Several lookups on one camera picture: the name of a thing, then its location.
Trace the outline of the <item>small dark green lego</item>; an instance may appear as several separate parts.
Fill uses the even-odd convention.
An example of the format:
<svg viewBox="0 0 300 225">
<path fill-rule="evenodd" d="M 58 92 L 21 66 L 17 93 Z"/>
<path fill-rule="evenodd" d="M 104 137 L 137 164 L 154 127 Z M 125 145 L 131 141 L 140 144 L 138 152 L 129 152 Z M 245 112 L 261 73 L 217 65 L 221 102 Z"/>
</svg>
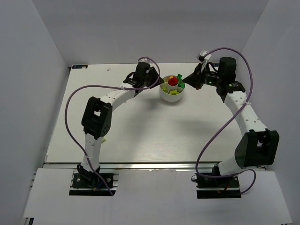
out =
<svg viewBox="0 0 300 225">
<path fill-rule="evenodd" d="M 182 88 L 182 89 L 184 89 L 185 88 L 185 83 L 180 83 L 179 87 Z"/>
</svg>

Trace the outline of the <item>green lego plate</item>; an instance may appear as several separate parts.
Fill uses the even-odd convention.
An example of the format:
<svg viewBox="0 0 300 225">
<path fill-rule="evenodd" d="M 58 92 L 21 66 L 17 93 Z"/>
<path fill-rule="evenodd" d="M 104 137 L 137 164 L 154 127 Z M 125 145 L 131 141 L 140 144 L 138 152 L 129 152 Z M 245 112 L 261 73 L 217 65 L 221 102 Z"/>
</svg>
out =
<svg viewBox="0 0 300 225">
<path fill-rule="evenodd" d="M 178 87 L 181 87 L 181 85 L 183 84 L 183 81 L 182 81 L 182 75 L 178 74 L 177 75 L 177 79 L 178 79 Z"/>
</svg>

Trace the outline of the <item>red lego brick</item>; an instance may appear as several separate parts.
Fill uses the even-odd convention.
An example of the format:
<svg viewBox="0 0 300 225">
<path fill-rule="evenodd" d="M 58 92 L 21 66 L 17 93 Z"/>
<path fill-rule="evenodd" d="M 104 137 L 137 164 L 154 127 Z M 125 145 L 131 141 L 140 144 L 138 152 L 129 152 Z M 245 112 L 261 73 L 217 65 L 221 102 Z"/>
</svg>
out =
<svg viewBox="0 0 300 225">
<path fill-rule="evenodd" d="M 172 77 L 168 80 L 168 84 L 170 86 L 177 86 L 178 85 L 178 78 L 177 77 Z"/>
</svg>

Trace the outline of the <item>lime green lego brick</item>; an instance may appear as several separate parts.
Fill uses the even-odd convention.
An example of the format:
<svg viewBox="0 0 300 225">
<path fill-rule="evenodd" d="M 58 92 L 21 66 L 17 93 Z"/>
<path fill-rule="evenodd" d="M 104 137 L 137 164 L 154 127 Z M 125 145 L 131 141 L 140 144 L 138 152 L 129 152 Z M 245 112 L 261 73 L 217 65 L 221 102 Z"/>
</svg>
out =
<svg viewBox="0 0 300 225">
<path fill-rule="evenodd" d="M 169 91 L 168 94 L 170 94 L 170 95 L 177 95 L 177 94 L 180 94 L 180 92 L 177 91 L 177 90 L 171 90 L 171 91 Z"/>
</svg>

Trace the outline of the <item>pale green lego brick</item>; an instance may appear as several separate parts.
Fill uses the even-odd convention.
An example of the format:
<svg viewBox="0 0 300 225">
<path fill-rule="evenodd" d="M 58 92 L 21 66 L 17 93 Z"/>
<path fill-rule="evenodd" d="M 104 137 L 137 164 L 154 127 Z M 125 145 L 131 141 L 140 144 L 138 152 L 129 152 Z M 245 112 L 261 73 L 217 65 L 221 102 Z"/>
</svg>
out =
<svg viewBox="0 0 300 225">
<path fill-rule="evenodd" d="M 163 92 L 165 92 L 165 93 L 167 93 L 167 92 L 168 92 L 168 90 L 167 90 L 167 88 L 166 88 L 166 87 L 162 87 L 162 88 L 161 88 L 161 90 L 162 90 Z"/>
</svg>

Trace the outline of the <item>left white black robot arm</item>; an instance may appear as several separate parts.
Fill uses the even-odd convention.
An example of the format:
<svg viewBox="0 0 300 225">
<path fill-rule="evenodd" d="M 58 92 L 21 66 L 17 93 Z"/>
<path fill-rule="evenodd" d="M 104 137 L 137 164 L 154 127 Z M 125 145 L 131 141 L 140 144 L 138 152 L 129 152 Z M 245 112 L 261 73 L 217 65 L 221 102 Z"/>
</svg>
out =
<svg viewBox="0 0 300 225">
<path fill-rule="evenodd" d="M 119 87 L 100 98 L 89 98 L 81 122 L 85 134 L 84 158 L 77 166 L 88 187 L 96 187 L 101 180 L 96 175 L 100 169 L 100 149 L 103 137 L 111 128 L 113 111 L 137 96 L 143 89 L 154 88 L 162 82 L 160 69 L 140 61 L 135 71 L 127 75 Z"/>
</svg>

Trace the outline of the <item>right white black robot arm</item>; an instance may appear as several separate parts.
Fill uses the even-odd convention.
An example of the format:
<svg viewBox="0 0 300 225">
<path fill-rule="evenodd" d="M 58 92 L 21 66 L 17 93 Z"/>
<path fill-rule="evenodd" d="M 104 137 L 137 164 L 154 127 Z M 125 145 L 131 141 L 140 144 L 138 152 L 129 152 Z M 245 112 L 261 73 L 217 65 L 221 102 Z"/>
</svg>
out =
<svg viewBox="0 0 300 225">
<path fill-rule="evenodd" d="M 218 70 L 211 71 L 210 62 L 203 60 L 183 82 L 199 90 L 203 85 L 216 87 L 217 94 L 232 112 L 231 121 L 239 126 L 242 139 L 234 155 L 214 165 L 212 172 L 202 177 L 225 179 L 248 168 L 272 165 L 279 143 L 279 133 L 269 130 L 253 110 L 244 86 L 236 81 L 236 60 L 222 57 Z"/>
</svg>

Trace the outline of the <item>white round divided container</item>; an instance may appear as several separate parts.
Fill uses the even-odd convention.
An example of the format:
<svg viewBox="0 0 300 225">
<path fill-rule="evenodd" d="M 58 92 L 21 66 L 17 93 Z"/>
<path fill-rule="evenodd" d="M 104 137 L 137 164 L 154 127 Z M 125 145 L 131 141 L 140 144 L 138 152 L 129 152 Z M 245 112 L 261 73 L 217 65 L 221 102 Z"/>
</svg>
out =
<svg viewBox="0 0 300 225">
<path fill-rule="evenodd" d="M 159 94 L 164 101 L 177 102 L 181 100 L 185 83 L 182 80 L 182 75 L 169 75 L 163 78 L 164 83 L 159 86 Z"/>
</svg>

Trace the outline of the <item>left blue table label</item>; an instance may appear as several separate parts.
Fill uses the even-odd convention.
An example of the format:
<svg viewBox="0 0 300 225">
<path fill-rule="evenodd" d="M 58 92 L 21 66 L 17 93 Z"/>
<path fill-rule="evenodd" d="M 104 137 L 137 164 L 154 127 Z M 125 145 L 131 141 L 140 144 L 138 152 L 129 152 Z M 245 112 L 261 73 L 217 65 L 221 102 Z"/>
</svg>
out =
<svg viewBox="0 0 300 225">
<path fill-rule="evenodd" d="M 72 69 L 87 69 L 88 65 L 73 65 Z"/>
</svg>

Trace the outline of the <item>aluminium front rail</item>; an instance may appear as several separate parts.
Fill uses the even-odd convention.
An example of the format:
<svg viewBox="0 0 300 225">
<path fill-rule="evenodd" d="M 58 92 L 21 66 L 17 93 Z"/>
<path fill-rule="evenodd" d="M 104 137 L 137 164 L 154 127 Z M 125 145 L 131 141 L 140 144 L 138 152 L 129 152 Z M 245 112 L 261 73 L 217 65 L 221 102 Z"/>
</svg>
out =
<svg viewBox="0 0 300 225">
<path fill-rule="evenodd" d="M 44 163 L 43 168 L 48 169 L 76 169 L 78 163 Z M 183 162 L 183 163 L 172 163 L 172 162 L 150 162 L 150 163 L 101 163 L 101 169 L 195 169 L 195 162 Z"/>
</svg>

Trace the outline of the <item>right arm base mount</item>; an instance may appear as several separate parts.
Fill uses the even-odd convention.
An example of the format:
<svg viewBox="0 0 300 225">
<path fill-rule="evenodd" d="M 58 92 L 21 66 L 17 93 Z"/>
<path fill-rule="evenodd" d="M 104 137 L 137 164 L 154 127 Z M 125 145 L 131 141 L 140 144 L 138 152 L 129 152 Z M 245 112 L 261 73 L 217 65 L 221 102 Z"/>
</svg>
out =
<svg viewBox="0 0 300 225">
<path fill-rule="evenodd" d="M 194 174 L 191 181 L 196 184 L 198 199 L 241 198 L 240 184 L 237 177 L 215 179 Z"/>
</svg>

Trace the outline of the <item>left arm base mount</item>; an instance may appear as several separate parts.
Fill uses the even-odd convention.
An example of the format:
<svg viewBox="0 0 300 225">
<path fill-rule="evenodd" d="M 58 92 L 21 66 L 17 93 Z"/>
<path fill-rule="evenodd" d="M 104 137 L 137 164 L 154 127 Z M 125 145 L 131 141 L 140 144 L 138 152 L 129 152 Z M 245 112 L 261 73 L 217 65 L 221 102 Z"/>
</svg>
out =
<svg viewBox="0 0 300 225">
<path fill-rule="evenodd" d="M 117 173 L 100 174 L 108 185 L 112 194 L 110 194 L 106 185 L 98 176 L 94 181 L 89 181 L 79 173 L 74 173 L 69 195 L 70 196 L 113 196 L 117 190 L 119 175 Z"/>
</svg>

